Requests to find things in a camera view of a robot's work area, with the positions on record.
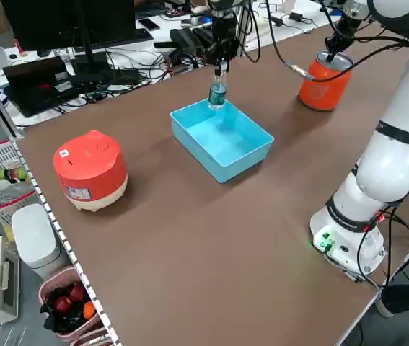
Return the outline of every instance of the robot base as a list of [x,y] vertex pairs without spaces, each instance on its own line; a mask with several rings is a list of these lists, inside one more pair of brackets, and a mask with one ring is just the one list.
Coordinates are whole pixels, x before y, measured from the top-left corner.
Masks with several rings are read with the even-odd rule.
[[[343,267],[353,280],[364,280],[358,268],[358,247],[363,233],[354,233],[339,226],[323,207],[310,220],[313,234],[313,245],[338,266]],[[387,252],[384,248],[384,237],[375,227],[366,236],[360,250],[360,267],[365,275],[374,272],[381,264]]]

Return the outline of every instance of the white trash bin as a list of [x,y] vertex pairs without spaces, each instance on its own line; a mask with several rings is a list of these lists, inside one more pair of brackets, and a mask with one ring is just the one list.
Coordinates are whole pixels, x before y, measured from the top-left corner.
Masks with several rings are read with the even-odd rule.
[[63,245],[56,240],[41,204],[31,204],[12,215],[12,230],[22,261],[42,279],[48,279],[66,265]]

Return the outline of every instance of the brown tabletop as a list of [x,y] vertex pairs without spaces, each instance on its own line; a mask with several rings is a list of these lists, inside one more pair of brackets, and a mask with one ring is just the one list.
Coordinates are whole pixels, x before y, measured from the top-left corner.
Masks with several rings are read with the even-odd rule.
[[[330,29],[279,43],[308,66]],[[356,43],[361,57],[375,45]],[[309,220],[350,172],[408,52],[354,71],[333,113],[297,100],[302,80],[263,48],[232,63],[229,99],[275,137],[259,167],[219,184],[177,142],[169,113],[206,98],[212,68],[83,107],[27,131],[19,148],[124,345],[334,345],[375,295],[324,261]],[[96,213],[63,196],[52,155],[98,129],[120,141],[125,195]],[[399,211],[409,222],[409,198]],[[386,225],[382,224],[383,233]],[[409,251],[395,227],[393,263]],[[378,270],[377,280],[383,280]]]

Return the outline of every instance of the person's leg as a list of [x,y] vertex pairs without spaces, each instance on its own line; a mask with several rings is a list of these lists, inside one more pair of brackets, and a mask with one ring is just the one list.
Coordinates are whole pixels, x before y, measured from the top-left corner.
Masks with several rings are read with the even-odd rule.
[[382,292],[382,299],[377,304],[377,309],[385,317],[399,314],[409,310],[409,284],[392,285]]

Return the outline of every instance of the plastic bottle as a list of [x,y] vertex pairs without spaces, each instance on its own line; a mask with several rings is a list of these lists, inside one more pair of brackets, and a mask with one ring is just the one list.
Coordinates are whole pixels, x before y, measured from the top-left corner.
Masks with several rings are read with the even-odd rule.
[[209,91],[209,107],[212,110],[220,110],[225,104],[227,95],[227,63],[225,61],[222,61],[220,71],[220,75],[214,74]]

